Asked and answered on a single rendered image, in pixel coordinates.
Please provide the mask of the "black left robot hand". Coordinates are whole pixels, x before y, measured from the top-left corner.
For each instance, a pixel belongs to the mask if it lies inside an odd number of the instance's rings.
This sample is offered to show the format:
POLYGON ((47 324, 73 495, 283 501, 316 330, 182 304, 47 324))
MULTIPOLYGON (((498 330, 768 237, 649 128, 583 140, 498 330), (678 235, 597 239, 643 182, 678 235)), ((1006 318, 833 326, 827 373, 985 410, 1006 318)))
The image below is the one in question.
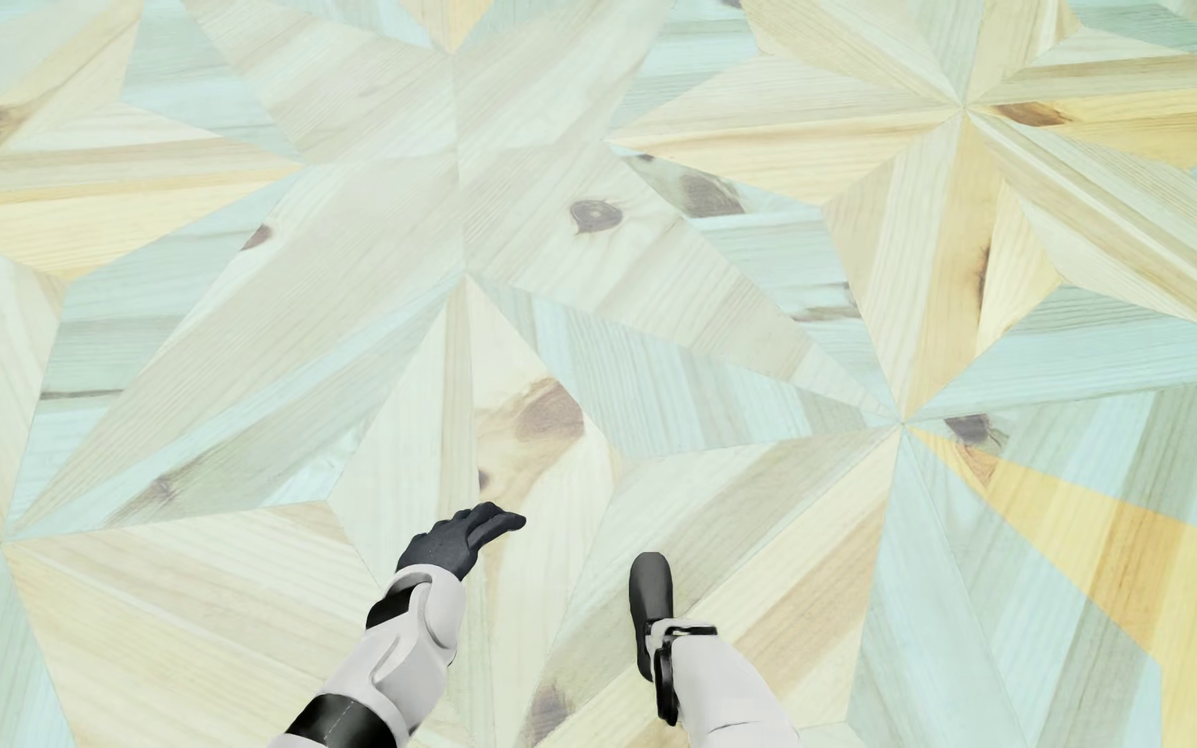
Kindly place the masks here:
POLYGON ((431 530, 411 539, 395 568, 435 566, 464 580, 475 567, 484 546, 523 527, 523 515, 512 513, 492 501, 481 501, 457 511, 451 518, 439 519, 431 530))

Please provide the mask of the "black right robot foot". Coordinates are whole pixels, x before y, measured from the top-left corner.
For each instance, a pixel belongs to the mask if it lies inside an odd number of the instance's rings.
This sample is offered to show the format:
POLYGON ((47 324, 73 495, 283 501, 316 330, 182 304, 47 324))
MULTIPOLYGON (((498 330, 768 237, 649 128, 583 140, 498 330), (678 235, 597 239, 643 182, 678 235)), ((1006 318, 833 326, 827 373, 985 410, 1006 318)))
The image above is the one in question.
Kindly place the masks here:
POLYGON ((656 621, 674 618, 672 565, 662 553, 639 553, 628 568, 628 612, 636 641, 636 663, 643 679, 654 682, 648 647, 656 621))

